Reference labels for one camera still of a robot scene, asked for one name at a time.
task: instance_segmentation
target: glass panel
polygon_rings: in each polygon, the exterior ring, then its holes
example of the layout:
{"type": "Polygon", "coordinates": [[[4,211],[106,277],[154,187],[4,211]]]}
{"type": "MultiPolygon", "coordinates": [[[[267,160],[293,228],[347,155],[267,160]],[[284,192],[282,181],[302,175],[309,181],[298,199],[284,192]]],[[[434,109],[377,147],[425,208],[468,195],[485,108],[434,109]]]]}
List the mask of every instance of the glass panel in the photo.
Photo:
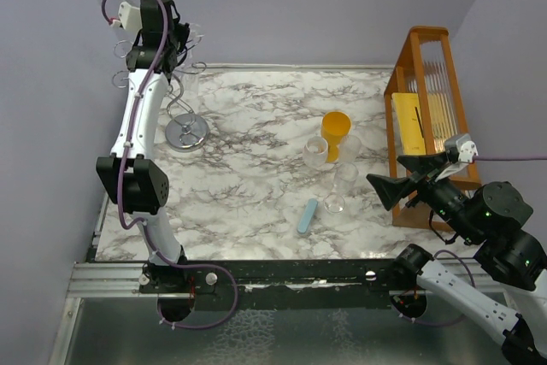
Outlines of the glass panel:
{"type": "MultiPolygon", "coordinates": [[[[491,295],[504,303],[502,294],[491,295]]],[[[204,323],[221,313],[197,313],[204,323]]],[[[428,297],[424,319],[457,312],[428,297]]],[[[506,364],[501,350],[466,320],[454,327],[412,325],[392,309],[239,311],[208,331],[158,324],[153,298],[88,299],[79,311],[68,364],[301,365],[506,364]]]]}

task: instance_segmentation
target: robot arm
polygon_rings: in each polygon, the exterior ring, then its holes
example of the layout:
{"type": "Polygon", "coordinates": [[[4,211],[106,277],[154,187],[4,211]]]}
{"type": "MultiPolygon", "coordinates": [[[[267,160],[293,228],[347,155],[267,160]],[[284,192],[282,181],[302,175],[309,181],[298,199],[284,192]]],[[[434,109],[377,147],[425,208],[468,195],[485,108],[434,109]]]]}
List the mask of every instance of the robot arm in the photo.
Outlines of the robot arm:
{"type": "Polygon", "coordinates": [[[163,32],[162,13],[156,0],[141,0],[140,8],[123,2],[119,8],[119,20],[111,21],[111,26],[121,26],[128,32],[135,32],[137,38],[126,56],[129,71],[127,102],[120,132],[110,156],[97,159],[99,177],[112,203],[118,204],[120,168],[124,151],[128,149],[122,181],[123,212],[137,221],[146,221],[150,240],[156,250],[144,236],[143,223],[138,222],[137,225],[150,253],[149,262],[157,266],[166,265],[156,255],[158,251],[171,262],[181,262],[181,258],[185,260],[184,251],[174,237],[165,210],[169,193],[168,177],[153,162],[153,148],[160,105],[168,92],[174,69],[184,61],[185,43],[190,32],[187,23],[179,23],[180,16],[174,2],[162,2],[168,17],[167,41],[148,80],[147,73],[159,49],[163,32]],[[132,117],[132,136],[127,138],[132,117]]]}
{"type": "Polygon", "coordinates": [[[446,177],[463,169],[475,155],[468,135],[455,136],[446,141],[445,152],[398,157],[412,173],[409,177],[369,174],[367,179],[386,209],[415,192],[407,207],[422,201],[463,238],[464,244],[482,244],[475,260],[503,285],[520,313],[459,280],[414,244],[398,256],[394,274],[411,278],[458,308],[502,346],[511,363],[547,364],[547,255],[532,235],[521,231],[532,208],[507,182],[483,185],[471,198],[455,187],[446,177]]]}

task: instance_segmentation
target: orange cup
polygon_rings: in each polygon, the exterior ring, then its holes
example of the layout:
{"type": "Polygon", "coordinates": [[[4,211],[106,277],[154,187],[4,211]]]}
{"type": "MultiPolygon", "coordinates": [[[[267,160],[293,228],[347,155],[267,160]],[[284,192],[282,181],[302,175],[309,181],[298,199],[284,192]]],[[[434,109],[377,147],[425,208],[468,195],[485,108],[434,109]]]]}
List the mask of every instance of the orange cup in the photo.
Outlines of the orange cup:
{"type": "Polygon", "coordinates": [[[350,117],[341,111],[332,111],[323,117],[321,136],[328,142],[326,162],[335,162],[338,159],[338,145],[348,135],[350,128],[350,117]]]}

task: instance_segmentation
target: screw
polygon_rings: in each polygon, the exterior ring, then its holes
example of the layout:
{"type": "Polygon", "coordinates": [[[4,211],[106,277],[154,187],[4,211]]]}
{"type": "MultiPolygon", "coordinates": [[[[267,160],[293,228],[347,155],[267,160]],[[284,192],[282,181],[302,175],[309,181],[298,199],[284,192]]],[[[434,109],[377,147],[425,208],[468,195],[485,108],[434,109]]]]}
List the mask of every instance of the screw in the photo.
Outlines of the screw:
{"type": "Polygon", "coordinates": [[[208,286],[213,286],[214,284],[216,284],[217,280],[218,280],[218,277],[216,276],[215,273],[208,273],[205,276],[205,282],[207,283],[208,286]]]}
{"type": "Polygon", "coordinates": [[[148,278],[144,274],[140,274],[140,276],[138,277],[138,283],[142,286],[147,286],[150,283],[150,278],[148,278]]]}

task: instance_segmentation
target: metal base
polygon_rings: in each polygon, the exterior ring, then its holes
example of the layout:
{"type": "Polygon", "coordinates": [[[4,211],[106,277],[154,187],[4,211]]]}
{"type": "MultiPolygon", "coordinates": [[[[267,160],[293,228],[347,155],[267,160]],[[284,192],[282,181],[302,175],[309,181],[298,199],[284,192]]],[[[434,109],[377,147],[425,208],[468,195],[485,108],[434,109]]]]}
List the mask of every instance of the metal base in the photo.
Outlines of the metal base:
{"type": "Polygon", "coordinates": [[[209,125],[201,115],[184,113],[177,115],[165,127],[165,138],[174,150],[189,153],[205,144],[209,125]]]}

